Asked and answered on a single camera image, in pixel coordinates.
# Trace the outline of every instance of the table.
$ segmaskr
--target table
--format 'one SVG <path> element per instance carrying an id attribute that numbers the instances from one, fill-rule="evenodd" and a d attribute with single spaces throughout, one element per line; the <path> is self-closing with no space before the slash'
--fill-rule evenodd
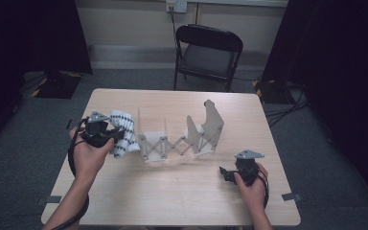
<path id="1" fill-rule="evenodd" d="M 93 110 L 109 114 L 113 109 L 130 113 L 140 107 L 141 129 L 166 126 L 169 140 L 183 135 L 186 117 L 205 122 L 204 102 L 210 99 L 224 121 L 215 152 L 194 157 L 171 151 L 164 162 L 145 163 L 139 152 L 121 159 L 109 154 L 90 191 L 90 206 L 81 224 L 145 226 L 242 226 L 250 217 L 236 185 L 223 180 L 219 166 L 234 170 L 234 155 L 254 150 L 269 171 L 270 199 L 266 212 L 273 225 L 298 225 L 300 216 L 259 98 L 254 94 L 156 90 L 96 89 L 82 117 Z M 52 196 L 64 196 L 73 181 L 64 160 Z M 57 208 L 48 203 L 46 222 Z"/>

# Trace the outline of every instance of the human hand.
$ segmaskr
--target human hand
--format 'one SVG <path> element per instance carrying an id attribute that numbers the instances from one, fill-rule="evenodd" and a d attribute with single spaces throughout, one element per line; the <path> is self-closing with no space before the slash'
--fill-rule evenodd
<path id="1" fill-rule="evenodd" d="M 77 128 L 70 130 L 69 135 L 74 137 Z M 101 148 L 95 148 L 83 141 L 77 135 L 76 145 L 74 146 L 74 164 L 76 167 L 76 179 L 93 180 L 104 165 L 105 158 L 114 146 L 114 139 L 110 138 Z"/>
<path id="2" fill-rule="evenodd" d="M 263 179 L 267 179 L 268 173 L 267 170 L 260 164 L 257 163 L 260 171 L 259 175 Z M 251 186 L 246 186 L 243 182 L 242 177 L 235 172 L 235 179 L 238 185 L 238 188 L 241 191 L 241 198 L 243 202 L 249 209 L 249 212 L 253 215 L 255 212 L 265 211 L 265 184 L 262 180 L 257 178 L 255 182 Z"/>

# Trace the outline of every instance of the wall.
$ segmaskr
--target wall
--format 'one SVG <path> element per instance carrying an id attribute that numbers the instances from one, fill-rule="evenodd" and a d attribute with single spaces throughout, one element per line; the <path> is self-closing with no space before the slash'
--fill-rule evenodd
<path id="1" fill-rule="evenodd" d="M 77 0 L 88 45 L 173 48 L 173 24 L 165 1 Z M 175 13 L 175 27 L 189 23 L 239 35 L 251 65 L 265 65 L 284 7 L 188 3 Z"/>

